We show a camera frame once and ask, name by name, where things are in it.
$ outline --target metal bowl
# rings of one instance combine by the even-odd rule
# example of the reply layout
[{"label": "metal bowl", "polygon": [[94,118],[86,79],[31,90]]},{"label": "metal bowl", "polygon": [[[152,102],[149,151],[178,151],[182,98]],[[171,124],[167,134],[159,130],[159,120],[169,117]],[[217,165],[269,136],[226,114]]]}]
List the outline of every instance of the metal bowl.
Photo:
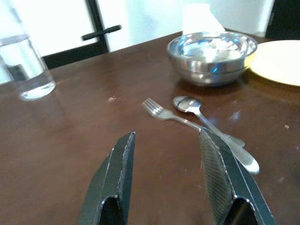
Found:
[{"label": "metal bowl", "polygon": [[234,32],[199,32],[171,41],[167,52],[175,71],[197,86],[233,82],[250,66],[257,42]]}]

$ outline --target white plate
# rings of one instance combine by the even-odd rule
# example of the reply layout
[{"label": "white plate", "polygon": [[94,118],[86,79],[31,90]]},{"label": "white plate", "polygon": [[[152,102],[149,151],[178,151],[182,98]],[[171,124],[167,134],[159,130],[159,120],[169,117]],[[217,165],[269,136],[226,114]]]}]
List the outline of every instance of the white plate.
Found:
[{"label": "white plate", "polygon": [[300,86],[300,40],[259,44],[250,69],[269,80]]}]

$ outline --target brown table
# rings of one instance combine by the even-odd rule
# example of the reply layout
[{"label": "brown table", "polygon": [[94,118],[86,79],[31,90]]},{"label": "brown table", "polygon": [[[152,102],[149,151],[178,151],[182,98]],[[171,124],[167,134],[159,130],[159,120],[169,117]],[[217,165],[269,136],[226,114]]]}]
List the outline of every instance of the brown table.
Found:
[{"label": "brown table", "polygon": [[173,108],[178,95],[201,99],[204,115],[245,140],[277,223],[300,223],[300,88],[250,71],[224,87],[194,87],[168,61],[165,47],[177,36],[54,69],[57,87],[38,101],[0,86],[1,225],[76,224],[91,177],[130,131],[137,137],[129,224],[214,224],[197,132],[141,107],[151,97],[199,123]]}]

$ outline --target glass of water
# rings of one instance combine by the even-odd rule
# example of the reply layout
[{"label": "glass of water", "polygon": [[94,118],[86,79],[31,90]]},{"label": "glass of water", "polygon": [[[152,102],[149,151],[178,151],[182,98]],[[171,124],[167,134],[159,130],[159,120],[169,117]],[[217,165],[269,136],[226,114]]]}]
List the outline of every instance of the glass of water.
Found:
[{"label": "glass of water", "polygon": [[10,0],[0,0],[0,64],[25,101],[39,99],[55,88],[50,71]]}]

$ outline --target white tissue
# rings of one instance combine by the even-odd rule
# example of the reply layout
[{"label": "white tissue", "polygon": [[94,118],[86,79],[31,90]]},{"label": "white tissue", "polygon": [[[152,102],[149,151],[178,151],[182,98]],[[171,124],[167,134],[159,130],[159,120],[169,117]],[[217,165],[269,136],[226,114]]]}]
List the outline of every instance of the white tissue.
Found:
[{"label": "white tissue", "polygon": [[201,31],[224,31],[224,27],[210,11],[205,3],[186,4],[182,15],[183,35]]}]

